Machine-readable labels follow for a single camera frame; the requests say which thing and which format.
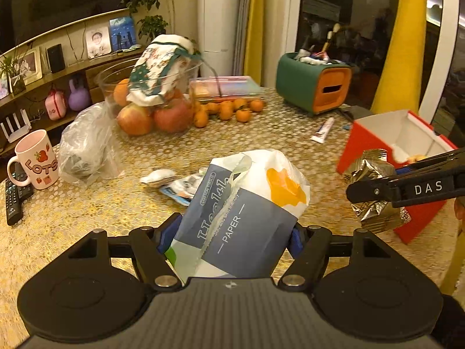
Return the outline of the white blue sachet packet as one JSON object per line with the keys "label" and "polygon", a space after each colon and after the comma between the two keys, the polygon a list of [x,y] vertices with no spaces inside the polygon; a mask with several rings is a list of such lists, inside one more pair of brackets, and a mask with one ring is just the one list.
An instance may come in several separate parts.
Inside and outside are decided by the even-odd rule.
{"label": "white blue sachet packet", "polygon": [[178,204],[182,206],[189,206],[206,172],[206,168],[201,168],[196,173],[176,179],[171,183],[162,186],[159,188],[159,191],[163,195],[173,199]]}

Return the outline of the white plush keychain toy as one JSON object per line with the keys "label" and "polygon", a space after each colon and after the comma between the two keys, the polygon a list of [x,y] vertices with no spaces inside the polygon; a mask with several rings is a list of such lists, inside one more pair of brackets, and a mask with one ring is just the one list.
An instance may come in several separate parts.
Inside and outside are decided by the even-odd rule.
{"label": "white plush keychain toy", "polygon": [[176,180],[176,172],[172,169],[156,169],[149,175],[140,178],[140,183],[153,188],[160,188]]}

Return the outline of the silver foil packet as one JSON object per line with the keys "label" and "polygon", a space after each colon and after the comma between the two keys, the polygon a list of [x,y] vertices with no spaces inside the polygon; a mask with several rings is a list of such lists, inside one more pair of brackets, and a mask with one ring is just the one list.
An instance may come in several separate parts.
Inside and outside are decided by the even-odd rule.
{"label": "silver foil packet", "polygon": [[380,233],[399,228],[412,220],[405,207],[394,207],[384,195],[386,177],[396,175],[395,167],[387,162],[387,150],[364,150],[344,171],[347,199],[363,229]]}

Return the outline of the white blue tissue paper pack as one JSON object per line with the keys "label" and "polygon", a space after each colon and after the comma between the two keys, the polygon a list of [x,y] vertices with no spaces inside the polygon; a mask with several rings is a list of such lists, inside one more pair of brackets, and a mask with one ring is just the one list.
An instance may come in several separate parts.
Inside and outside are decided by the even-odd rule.
{"label": "white blue tissue paper pack", "polygon": [[279,150],[213,159],[166,251],[179,278],[270,277],[310,203],[310,183]]}

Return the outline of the small white cream tube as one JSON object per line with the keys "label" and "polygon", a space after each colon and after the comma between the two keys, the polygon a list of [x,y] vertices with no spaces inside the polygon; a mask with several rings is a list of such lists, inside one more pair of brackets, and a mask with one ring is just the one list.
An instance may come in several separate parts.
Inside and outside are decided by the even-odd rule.
{"label": "small white cream tube", "polygon": [[329,134],[333,124],[335,122],[334,117],[328,118],[321,128],[310,138],[316,143],[323,144],[326,140],[327,135]]}

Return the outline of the red apple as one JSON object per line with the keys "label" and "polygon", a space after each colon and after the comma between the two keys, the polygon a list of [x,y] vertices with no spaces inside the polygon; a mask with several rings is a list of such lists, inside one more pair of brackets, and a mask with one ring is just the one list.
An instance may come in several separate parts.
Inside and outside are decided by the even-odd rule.
{"label": "red apple", "polygon": [[119,112],[117,123],[129,136],[143,136],[152,131],[154,121],[149,108],[131,103]]}
{"label": "red apple", "polygon": [[193,117],[193,106],[185,99],[172,99],[154,111],[155,127],[168,133],[185,131],[192,124]]}

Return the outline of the right red apple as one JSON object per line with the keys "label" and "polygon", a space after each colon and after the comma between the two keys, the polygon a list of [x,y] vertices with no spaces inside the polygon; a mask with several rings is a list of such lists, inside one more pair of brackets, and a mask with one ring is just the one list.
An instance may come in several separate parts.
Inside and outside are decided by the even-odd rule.
{"label": "right red apple", "polygon": [[193,106],[185,99],[172,99],[154,111],[155,127],[168,133],[185,131],[192,124],[193,117]]}

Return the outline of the mandarin orange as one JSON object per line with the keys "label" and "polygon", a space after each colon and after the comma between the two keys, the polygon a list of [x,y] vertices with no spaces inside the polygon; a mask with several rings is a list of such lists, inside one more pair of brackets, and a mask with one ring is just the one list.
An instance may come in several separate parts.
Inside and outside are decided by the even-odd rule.
{"label": "mandarin orange", "polygon": [[251,117],[252,112],[250,109],[239,109],[236,111],[236,120],[240,123],[248,123]]}
{"label": "mandarin orange", "polygon": [[194,126],[198,129],[203,129],[208,125],[209,114],[205,110],[198,110],[194,116]]}
{"label": "mandarin orange", "polygon": [[234,114],[233,103],[231,101],[221,102],[219,105],[218,116],[222,121],[229,121]]}
{"label": "mandarin orange", "polygon": [[255,113],[260,113],[264,109],[264,102],[261,99],[254,99],[249,102],[249,108]]}

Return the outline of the pink strawberry mug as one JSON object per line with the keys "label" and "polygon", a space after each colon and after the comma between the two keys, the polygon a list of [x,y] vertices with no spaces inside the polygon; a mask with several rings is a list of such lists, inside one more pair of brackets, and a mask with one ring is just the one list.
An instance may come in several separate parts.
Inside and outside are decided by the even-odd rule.
{"label": "pink strawberry mug", "polygon": [[[13,156],[7,165],[10,181],[18,188],[32,185],[37,190],[44,190],[54,184],[58,178],[58,160],[45,129],[29,132],[14,148]],[[25,180],[16,180],[10,166],[19,163],[26,173]]]}

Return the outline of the green orange tissue box organizer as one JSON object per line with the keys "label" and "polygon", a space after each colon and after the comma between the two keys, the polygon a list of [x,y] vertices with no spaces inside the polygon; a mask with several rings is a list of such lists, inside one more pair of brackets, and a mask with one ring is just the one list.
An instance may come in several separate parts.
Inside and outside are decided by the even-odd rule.
{"label": "green orange tissue box organizer", "polygon": [[286,53],[278,61],[277,93],[288,103],[318,115],[341,106],[352,81],[347,64],[312,65]]}

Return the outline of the purple kettlebell ornament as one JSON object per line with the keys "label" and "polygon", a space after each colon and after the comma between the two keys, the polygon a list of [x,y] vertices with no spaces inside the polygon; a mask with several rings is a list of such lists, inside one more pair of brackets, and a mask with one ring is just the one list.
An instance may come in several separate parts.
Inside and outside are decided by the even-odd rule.
{"label": "purple kettlebell ornament", "polygon": [[87,89],[80,84],[75,85],[73,79],[69,81],[69,89],[69,107],[72,111],[82,111],[92,104],[92,100]]}

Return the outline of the pink small bag ornament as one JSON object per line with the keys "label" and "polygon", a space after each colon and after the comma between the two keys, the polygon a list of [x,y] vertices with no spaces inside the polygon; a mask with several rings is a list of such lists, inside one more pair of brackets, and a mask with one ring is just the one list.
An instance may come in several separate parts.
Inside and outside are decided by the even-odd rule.
{"label": "pink small bag ornament", "polygon": [[45,108],[51,121],[58,121],[62,119],[67,112],[67,103],[64,92],[55,88],[50,89],[48,96],[45,99]]}

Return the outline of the black small speaker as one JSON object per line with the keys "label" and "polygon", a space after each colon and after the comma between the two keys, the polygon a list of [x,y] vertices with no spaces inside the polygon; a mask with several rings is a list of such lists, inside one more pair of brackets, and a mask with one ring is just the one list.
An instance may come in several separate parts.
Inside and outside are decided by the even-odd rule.
{"label": "black small speaker", "polygon": [[66,68],[62,45],[59,43],[49,47],[46,52],[51,73],[62,72]]}

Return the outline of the white standing air conditioner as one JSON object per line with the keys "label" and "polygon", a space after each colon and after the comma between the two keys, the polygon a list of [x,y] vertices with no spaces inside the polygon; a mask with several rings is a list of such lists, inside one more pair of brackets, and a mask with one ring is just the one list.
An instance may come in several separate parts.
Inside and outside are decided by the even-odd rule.
{"label": "white standing air conditioner", "polygon": [[220,76],[231,76],[239,0],[198,0],[198,45]]}

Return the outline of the portrait photo frame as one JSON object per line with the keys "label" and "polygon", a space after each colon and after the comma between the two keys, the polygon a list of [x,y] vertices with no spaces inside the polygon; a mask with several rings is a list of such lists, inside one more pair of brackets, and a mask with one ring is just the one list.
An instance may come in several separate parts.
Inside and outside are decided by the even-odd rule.
{"label": "portrait photo frame", "polygon": [[110,32],[107,25],[91,29],[86,33],[87,55],[89,59],[111,53]]}

